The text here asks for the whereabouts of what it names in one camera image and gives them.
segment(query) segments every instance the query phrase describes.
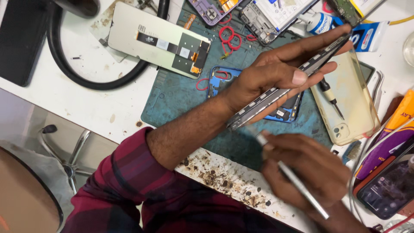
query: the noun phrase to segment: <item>white cable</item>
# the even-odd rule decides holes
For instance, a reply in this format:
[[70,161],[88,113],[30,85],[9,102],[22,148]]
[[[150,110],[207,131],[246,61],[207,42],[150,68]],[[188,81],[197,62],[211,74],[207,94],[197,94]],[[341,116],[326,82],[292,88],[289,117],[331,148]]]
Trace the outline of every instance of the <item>white cable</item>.
[[[378,133],[380,133],[380,132],[382,132],[383,130],[384,130],[384,128],[385,128],[385,126],[387,125],[387,123],[389,122],[389,120],[391,119],[391,117],[383,124],[383,126],[381,127],[381,129],[378,131]],[[362,154],[361,154],[361,156],[359,156],[359,158],[358,158],[358,162],[356,162],[355,164],[357,164],[357,166],[354,166],[353,167],[353,169],[352,169],[352,179],[351,179],[351,182],[350,182],[350,184],[349,184],[349,195],[350,195],[350,197],[349,197],[349,205],[350,205],[350,208],[351,208],[351,212],[353,213],[353,210],[352,210],[352,206],[355,208],[355,210],[356,210],[356,213],[357,213],[357,215],[358,215],[358,217],[359,217],[359,219],[361,220],[361,223],[362,224],[364,224],[363,223],[363,220],[362,220],[362,217],[361,217],[361,215],[360,215],[360,213],[359,213],[359,211],[358,211],[358,209],[356,208],[356,204],[355,204],[355,201],[354,201],[354,196],[352,195],[352,189],[353,189],[353,187],[354,187],[354,183],[355,183],[355,174],[356,174],[356,170],[357,170],[357,168],[359,168],[360,166],[361,166],[361,164],[363,163],[363,161],[365,160],[365,158],[378,146],[378,145],[380,145],[382,142],[384,142],[387,138],[389,138],[390,136],[392,136],[393,134],[395,134],[396,132],[398,132],[400,129],[402,129],[404,126],[406,126],[406,125],[408,125],[409,123],[411,123],[412,121],[414,120],[414,117],[412,117],[410,120],[408,120],[407,122],[405,122],[404,124],[402,124],[400,127],[398,127],[398,128],[396,128],[395,130],[393,130],[391,133],[389,133],[387,136],[385,136],[384,138],[382,138],[381,140],[379,140],[377,143],[375,143],[375,145],[373,145],[372,147],[371,147],[371,149],[369,149],[367,152],[365,152],[366,151],[366,149],[368,148],[368,146],[370,145],[370,143],[372,142],[372,140],[376,137],[376,135],[378,134],[378,133],[376,133],[375,135],[373,135],[369,140],[367,140],[367,142],[366,142],[366,144],[365,144],[365,147],[364,147],[364,151],[362,152]]]

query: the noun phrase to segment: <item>purple phone frame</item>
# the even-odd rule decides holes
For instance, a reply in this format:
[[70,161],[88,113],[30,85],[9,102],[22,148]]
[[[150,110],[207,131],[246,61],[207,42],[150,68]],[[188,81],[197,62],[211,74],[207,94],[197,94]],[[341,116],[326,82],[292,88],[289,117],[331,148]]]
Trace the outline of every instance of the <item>purple phone frame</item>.
[[[233,10],[235,7],[237,7],[242,1],[239,0],[232,8],[230,8],[225,13],[220,13],[220,10],[217,9],[217,7],[214,4],[210,4],[208,0],[188,0],[188,2],[195,8],[195,10],[198,12],[198,14],[201,16],[201,18],[208,24],[209,26],[214,26],[219,23],[221,19],[223,19],[231,10]],[[207,8],[212,7],[213,10],[217,13],[217,17],[214,18],[214,20],[211,20],[207,16]]]

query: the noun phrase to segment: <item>black cable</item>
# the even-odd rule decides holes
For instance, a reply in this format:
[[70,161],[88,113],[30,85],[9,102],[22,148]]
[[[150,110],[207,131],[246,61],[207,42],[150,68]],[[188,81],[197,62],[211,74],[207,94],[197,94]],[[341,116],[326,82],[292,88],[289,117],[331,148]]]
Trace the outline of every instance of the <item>black cable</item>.
[[[169,5],[170,0],[160,0],[157,16],[162,19],[167,19]],[[115,81],[108,83],[96,83],[82,78],[70,67],[65,58],[65,54],[63,53],[62,45],[60,44],[60,26],[62,24],[62,16],[63,9],[53,1],[50,1],[47,28],[49,49],[58,67],[73,82],[93,90],[112,90],[131,83],[147,68],[149,63],[144,60],[140,60],[128,74]]]

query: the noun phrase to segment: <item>clear phone case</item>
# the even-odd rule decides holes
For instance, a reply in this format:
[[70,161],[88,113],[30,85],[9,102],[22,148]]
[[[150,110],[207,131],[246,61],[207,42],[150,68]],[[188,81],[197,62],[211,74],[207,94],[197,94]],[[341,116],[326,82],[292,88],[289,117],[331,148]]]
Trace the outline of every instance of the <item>clear phone case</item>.
[[326,74],[325,80],[329,83],[345,120],[325,98],[319,85],[310,89],[331,141],[343,146],[373,135],[379,130],[380,121],[354,49],[335,56],[330,61],[336,61],[338,67],[334,72]]

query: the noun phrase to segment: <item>white desk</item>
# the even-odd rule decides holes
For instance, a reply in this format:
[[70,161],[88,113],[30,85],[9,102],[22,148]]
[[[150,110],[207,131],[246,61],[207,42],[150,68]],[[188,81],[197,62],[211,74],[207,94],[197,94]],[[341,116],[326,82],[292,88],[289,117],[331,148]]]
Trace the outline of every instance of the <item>white desk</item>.
[[[100,14],[113,0],[101,0]],[[176,22],[183,0],[170,3],[170,21]],[[411,0],[389,0],[370,20],[396,20],[414,14],[414,2]],[[69,63],[81,76],[92,81],[107,82],[126,74],[135,66],[134,58],[126,58],[120,64],[103,49],[101,44],[88,31],[94,19],[86,20],[67,13],[62,26],[62,45],[67,58],[82,55],[81,60]],[[402,45],[407,36],[414,32],[414,20],[390,26],[384,40],[376,53],[358,54],[359,59],[385,74],[383,96],[379,116],[382,118],[393,97],[405,93],[414,84],[414,68],[408,66],[402,57]],[[132,135],[137,127],[141,113],[157,74],[156,66],[151,65],[133,83],[114,91],[93,91],[78,86],[69,80],[55,64],[47,43],[42,48],[41,56],[33,79],[27,88],[18,87],[0,78],[0,88],[42,107],[56,115],[72,121],[109,140],[120,143]],[[205,165],[206,170],[194,170],[194,166]],[[179,166],[177,171],[205,184],[205,176],[215,170],[213,185],[210,187],[231,195],[234,199],[265,212],[286,224],[303,232],[314,231],[310,221],[302,213],[276,199],[263,180],[260,173],[238,165],[219,155],[199,149],[189,157],[189,166]],[[232,188],[224,188],[222,183],[232,182]],[[364,213],[367,226],[386,223]]]

